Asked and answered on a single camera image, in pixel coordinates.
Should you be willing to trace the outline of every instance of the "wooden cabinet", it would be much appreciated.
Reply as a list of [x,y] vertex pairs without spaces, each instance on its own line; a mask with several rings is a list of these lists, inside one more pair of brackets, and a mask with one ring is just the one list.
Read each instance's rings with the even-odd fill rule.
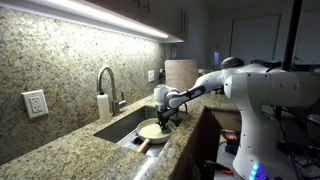
[[170,179],[200,179],[205,160],[217,159],[221,129],[240,128],[239,112],[204,109]]
[[87,1],[179,38],[187,38],[186,0]]

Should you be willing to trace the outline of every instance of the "electrical outlet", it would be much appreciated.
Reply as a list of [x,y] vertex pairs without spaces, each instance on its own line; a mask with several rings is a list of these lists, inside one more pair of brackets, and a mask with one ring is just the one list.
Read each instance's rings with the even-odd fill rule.
[[154,81],[154,70],[148,71],[148,82]]
[[49,113],[43,90],[24,92],[22,96],[30,119]]

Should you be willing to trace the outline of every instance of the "cutting board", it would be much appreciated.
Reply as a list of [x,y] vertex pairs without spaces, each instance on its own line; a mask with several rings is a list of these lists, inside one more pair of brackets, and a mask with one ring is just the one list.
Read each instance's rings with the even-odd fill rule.
[[166,85],[183,92],[194,86],[199,77],[195,60],[166,60]]

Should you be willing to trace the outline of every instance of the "granite backsplash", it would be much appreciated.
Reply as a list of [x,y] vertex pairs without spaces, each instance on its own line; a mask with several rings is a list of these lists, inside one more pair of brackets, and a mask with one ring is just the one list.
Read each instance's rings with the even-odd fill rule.
[[[97,120],[101,66],[131,104],[153,93],[147,71],[164,56],[161,43],[0,7],[0,164]],[[111,101],[107,72],[102,86]],[[21,93],[38,89],[49,114],[29,119]]]

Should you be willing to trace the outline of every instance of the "kitchen sink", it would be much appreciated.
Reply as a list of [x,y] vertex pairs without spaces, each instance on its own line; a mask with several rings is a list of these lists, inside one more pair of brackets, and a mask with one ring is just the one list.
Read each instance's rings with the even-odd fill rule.
[[[171,116],[170,121],[172,121],[176,127],[178,127],[183,119],[185,119],[187,116],[187,113],[179,111]],[[114,124],[95,133],[94,136],[135,151],[142,143],[141,140],[139,141],[136,139],[136,127],[142,121],[150,118],[157,118],[156,109],[154,107],[143,106],[128,116],[115,122]],[[158,156],[164,144],[165,143],[151,145],[146,154],[149,156]]]

